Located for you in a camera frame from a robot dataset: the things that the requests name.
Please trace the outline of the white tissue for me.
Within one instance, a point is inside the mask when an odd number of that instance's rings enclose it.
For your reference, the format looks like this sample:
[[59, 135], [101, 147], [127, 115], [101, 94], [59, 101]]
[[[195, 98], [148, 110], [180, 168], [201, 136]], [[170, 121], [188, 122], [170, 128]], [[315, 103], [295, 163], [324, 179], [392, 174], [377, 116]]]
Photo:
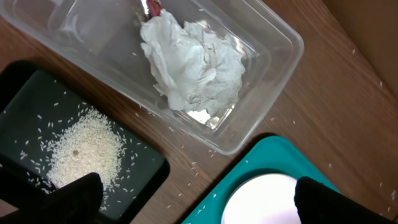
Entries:
[[214, 115], [238, 101], [246, 69], [231, 37], [195, 22], [180, 25], [165, 9], [143, 23], [140, 35], [154, 88], [171, 110]]

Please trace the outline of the large white plate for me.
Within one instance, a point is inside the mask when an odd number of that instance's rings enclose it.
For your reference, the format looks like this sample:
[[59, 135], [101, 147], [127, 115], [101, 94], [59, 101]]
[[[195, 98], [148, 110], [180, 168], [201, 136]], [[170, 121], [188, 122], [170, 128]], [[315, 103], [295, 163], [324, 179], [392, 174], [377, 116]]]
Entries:
[[240, 185], [228, 199], [222, 224], [300, 224], [294, 196], [297, 180], [264, 174]]

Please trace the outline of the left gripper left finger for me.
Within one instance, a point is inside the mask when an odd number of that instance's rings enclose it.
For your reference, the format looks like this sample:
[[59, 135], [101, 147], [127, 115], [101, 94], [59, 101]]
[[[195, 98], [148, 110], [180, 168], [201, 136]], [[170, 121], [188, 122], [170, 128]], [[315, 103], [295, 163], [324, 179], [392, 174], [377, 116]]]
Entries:
[[1, 217], [1, 223], [94, 223], [102, 200], [103, 183], [92, 172]]

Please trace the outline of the red foil snack wrapper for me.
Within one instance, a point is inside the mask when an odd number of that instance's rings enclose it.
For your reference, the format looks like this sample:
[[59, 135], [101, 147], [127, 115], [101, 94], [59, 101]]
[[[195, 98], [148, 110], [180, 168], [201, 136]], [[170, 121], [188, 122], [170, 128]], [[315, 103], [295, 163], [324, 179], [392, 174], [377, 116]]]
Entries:
[[146, 20], [159, 16], [162, 10], [162, 3], [160, 0], [141, 0], [141, 5]]

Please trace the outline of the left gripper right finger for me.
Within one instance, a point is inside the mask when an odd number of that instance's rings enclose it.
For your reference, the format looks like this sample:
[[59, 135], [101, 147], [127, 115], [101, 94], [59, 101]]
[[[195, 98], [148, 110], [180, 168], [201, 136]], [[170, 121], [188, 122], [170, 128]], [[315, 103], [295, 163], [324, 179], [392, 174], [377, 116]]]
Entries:
[[297, 181], [294, 202], [302, 224], [395, 224], [306, 176]]

